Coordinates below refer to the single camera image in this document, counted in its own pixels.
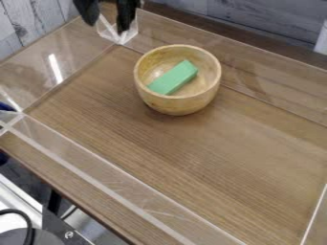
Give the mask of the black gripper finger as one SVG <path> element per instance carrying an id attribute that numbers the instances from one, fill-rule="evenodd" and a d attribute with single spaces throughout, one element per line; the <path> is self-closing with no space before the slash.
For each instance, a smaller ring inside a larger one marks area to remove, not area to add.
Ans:
<path id="1" fill-rule="evenodd" d="M 118 33 L 123 33 L 130 29 L 135 19 L 135 12 L 139 7 L 141 7 L 141 0 L 117 0 Z"/>
<path id="2" fill-rule="evenodd" d="M 90 26 L 94 26 L 101 17 L 101 1 L 74 0 L 74 3 L 82 19 Z"/>

